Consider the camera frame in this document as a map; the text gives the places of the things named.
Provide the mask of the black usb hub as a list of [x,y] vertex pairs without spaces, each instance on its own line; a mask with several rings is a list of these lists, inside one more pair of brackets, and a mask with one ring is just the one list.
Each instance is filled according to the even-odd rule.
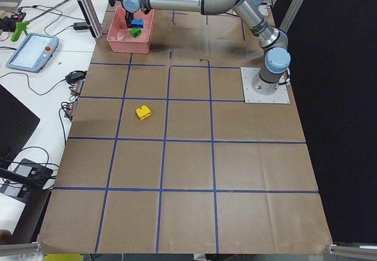
[[68,84],[74,84],[79,80],[84,80],[86,78],[87,71],[76,70],[70,72],[65,76],[65,81]]

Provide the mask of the blue teach pendant tablet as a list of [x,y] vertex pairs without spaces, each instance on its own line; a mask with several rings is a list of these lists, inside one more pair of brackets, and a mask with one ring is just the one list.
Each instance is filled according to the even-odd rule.
[[30,33],[8,60],[6,67],[27,72],[40,72],[52,57],[58,44],[58,37]]

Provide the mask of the brown paper table cover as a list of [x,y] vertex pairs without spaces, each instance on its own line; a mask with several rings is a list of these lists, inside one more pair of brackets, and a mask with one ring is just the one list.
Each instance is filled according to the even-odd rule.
[[154,11],[148,54],[99,39],[44,251],[323,253],[332,237],[292,89],[290,104],[244,102],[240,68],[262,62],[248,26],[226,14]]

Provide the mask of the pink plastic box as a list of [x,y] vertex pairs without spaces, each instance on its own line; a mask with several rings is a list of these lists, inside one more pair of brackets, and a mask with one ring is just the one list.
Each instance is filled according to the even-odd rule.
[[141,34],[133,37],[131,28],[127,28],[125,21],[126,10],[117,6],[107,35],[107,41],[114,52],[148,54],[153,36],[154,10],[147,15],[138,11],[134,14],[135,19],[143,20]]

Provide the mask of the yellow toy block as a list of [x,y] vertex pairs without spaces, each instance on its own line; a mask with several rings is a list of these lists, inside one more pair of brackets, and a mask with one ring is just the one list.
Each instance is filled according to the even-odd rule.
[[151,110],[148,106],[142,105],[135,110],[135,113],[139,120],[145,120],[151,116]]

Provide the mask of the green toy block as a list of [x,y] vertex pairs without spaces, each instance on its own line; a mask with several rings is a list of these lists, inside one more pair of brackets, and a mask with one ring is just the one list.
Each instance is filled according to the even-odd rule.
[[139,28],[131,28],[131,29],[129,30],[129,33],[130,33],[130,35],[131,35],[132,37],[136,38],[137,36],[141,35],[142,30],[139,29]]

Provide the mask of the blue toy block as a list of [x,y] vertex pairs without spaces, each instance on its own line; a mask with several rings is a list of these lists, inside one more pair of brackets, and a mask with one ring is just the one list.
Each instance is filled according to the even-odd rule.
[[143,19],[133,19],[131,21],[131,27],[132,28],[139,28],[139,29],[144,28],[144,20]]

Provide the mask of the aluminium frame post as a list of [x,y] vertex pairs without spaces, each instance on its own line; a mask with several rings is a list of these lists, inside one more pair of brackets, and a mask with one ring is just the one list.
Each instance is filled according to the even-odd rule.
[[95,39],[102,37],[102,27],[95,12],[95,8],[91,0],[77,0],[80,10],[86,20],[91,35]]

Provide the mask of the black power adapter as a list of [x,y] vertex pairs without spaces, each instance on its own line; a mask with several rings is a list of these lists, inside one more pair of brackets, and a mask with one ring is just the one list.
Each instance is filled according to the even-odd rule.
[[73,23],[72,27],[76,31],[89,29],[89,26],[87,25],[86,22],[75,22]]

